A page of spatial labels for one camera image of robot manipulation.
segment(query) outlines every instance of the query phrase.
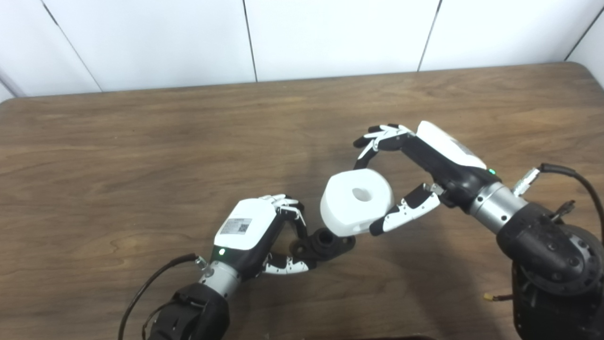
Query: black wire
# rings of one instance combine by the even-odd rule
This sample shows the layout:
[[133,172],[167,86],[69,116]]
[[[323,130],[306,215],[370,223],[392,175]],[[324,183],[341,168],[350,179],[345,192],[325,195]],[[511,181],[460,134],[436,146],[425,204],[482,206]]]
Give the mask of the black wire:
[[602,244],[604,244],[604,208],[602,208],[602,201],[600,201],[600,197],[591,183],[585,177],[578,174],[575,170],[567,168],[566,166],[542,163],[539,167],[539,170],[541,172],[551,172],[554,174],[562,174],[575,178],[585,187],[587,192],[590,194],[594,205],[596,206],[596,211],[598,212],[598,217],[600,218]]
[[124,316],[122,316],[122,318],[121,318],[120,329],[119,329],[119,331],[117,333],[118,340],[123,340],[124,339],[124,331],[126,329],[126,321],[128,321],[128,316],[130,316],[130,313],[132,312],[132,309],[134,308],[134,305],[137,304],[138,300],[141,298],[141,295],[143,295],[143,293],[145,292],[145,290],[147,290],[147,288],[149,288],[149,286],[151,285],[151,283],[155,279],[157,279],[157,277],[160,276],[163,272],[165,272],[166,270],[168,270],[168,269],[176,266],[177,264],[195,261],[197,258],[198,258],[198,256],[195,255],[194,253],[186,254],[186,255],[183,255],[181,257],[177,257],[174,260],[171,260],[170,262],[168,262],[162,268],[159,268],[159,270],[157,272],[155,272],[153,275],[151,275],[151,277],[147,280],[147,282],[145,282],[143,284],[143,286],[138,290],[138,292],[136,293],[136,295],[134,295],[134,298],[132,298],[132,301],[128,305],[128,308],[126,308],[126,311],[124,312]]
[[149,317],[147,318],[147,320],[145,321],[145,323],[143,324],[143,330],[141,331],[141,336],[143,337],[143,340],[147,340],[147,325],[149,324],[149,321],[151,321],[151,319],[153,318],[153,316],[155,316],[160,310],[164,309],[165,306],[169,305],[169,304],[173,304],[175,303],[174,301],[169,301],[166,302],[165,304],[157,307],[154,311],[151,312],[151,314],[149,314]]

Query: white wall panel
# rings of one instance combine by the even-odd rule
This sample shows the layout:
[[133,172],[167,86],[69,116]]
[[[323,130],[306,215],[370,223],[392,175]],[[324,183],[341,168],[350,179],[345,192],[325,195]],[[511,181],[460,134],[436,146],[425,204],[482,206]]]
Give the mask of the white wall panel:
[[604,0],[443,0],[421,70],[562,61]]
[[246,0],[258,80],[417,71],[438,0]]
[[242,0],[45,0],[103,91],[253,82]]
[[600,15],[568,60],[583,64],[604,87],[604,15]]
[[100,91],[40,0],[0,0],[0,79],[18,96]]
[[0,103],[7,99],[11,99],[12,97],[13,94],[8,89],[6,89],[6,87],[2,83],[0,83]]

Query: metal connector plug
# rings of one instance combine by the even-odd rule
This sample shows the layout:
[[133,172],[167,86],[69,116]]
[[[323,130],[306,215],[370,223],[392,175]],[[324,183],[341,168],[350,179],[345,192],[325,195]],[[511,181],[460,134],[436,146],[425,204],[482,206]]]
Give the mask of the metal connector plug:
[[529,170],[526,175],[524,175],[524,177],[520,179],[516,185],[514,185],[514,188],[512,189],[514,196],[520,197],[524,195],[524,193],[530,188],[531,184],[533,184],[537,177],[539,177],[539,173],[541,172],[537,168]]

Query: wooden table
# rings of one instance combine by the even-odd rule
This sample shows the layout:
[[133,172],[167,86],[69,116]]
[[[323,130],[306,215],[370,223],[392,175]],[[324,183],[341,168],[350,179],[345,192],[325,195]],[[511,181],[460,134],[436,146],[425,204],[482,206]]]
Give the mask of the wooden table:
[[[604,193],[604,94],[561,63],[170,90],[13,99],[0,106],[0,334],[3,339],[115,339],[132,295],[158,267],[209,256],[243,198],[286,192],[322,226],[328,178],[352,168],[370,125],[429,120],[513,185],[540,162],[569,165]],[[429,176],[402,154],[372,167],[400,198]],[[596,233],[574,180],[544,175],[527,194]],[[289,228],[277,246],[294,234]],[[196,281],[161,276],[130,317]],[[303,275],[263,275],[230,303],[225,339],[402,336],[517,339],[510,261],[459,210],[438,208]]]

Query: barcode label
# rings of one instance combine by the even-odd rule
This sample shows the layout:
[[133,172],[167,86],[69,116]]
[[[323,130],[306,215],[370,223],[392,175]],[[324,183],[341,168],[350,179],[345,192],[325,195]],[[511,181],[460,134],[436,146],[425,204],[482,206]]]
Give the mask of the barcode label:
[[222,228],[222,231],[220,233],[245,235],[251,223],[251,218],[230,218],[226,221],[225,226]]

